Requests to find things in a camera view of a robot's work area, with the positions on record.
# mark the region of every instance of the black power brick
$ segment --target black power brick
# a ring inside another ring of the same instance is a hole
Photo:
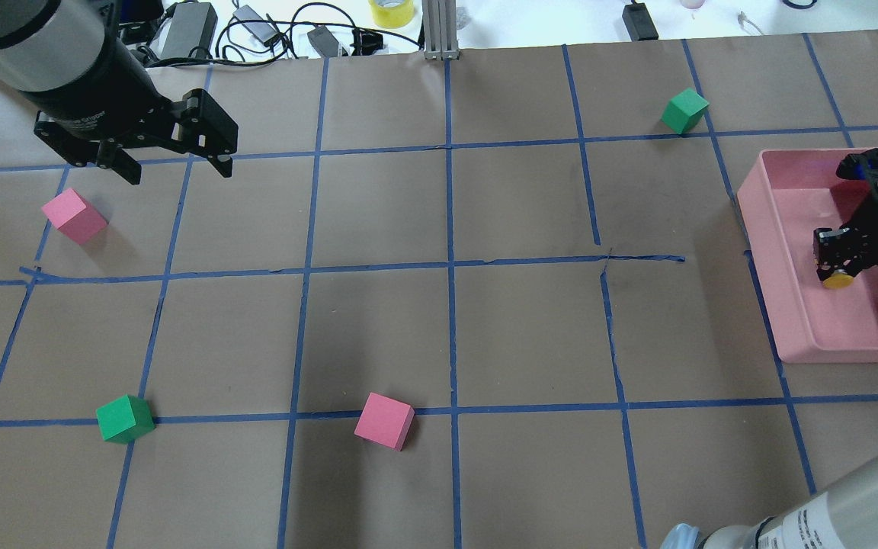
[[[652,24],[652,18],[649,17],[649,10],[643,3],[636,4],[633,1],[625,6],[623,21],[625,21],[625,28],[628,29],[628,35],[633,42],[659,38],[659,33],[655,31],[655,25]]]
[[[175,5],[171,27],[161,48],[161,59],[208,58],[217,18],[215,8],[208,2]]]

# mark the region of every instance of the green cube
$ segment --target green cube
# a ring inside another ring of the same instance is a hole
[[[662,121],[672,131],[683,135],[700,122],[700,116],[707,112],[709,106],[709,101],[700,97],[693,88],[687,88],[669,100],[665,111],[662,112]]]
[[[97,409],[97,422],[105,441],[128,444],[154,430],[151,409],[137,396],[125,395]]]

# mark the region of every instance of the pink tray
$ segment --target pink tray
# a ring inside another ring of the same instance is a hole
[[[837,229],[867,193],[865,181],[835,177],[860,150],[765,150],[738,192],[783,361],[878,362],[878,268],[829,291],[812,256],[812,230]]]

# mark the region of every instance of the yellow object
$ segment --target yellow object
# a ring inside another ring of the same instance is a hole
[[[854,278],[844,272],[833,272],[832,276],[822,281],[822,285],[830,289],[830,291],[839,291],[850,284],[853,284]]]
[[[372,18],[381,28],[404,27],[415,14],[412,0],[368,0],[372,7]]]

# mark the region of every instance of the yellow tape roll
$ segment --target yellow tape roll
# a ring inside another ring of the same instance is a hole
[[[368,0],[372,7],[372,18],[381,28],[404,27],[415,14],[412,0]]]

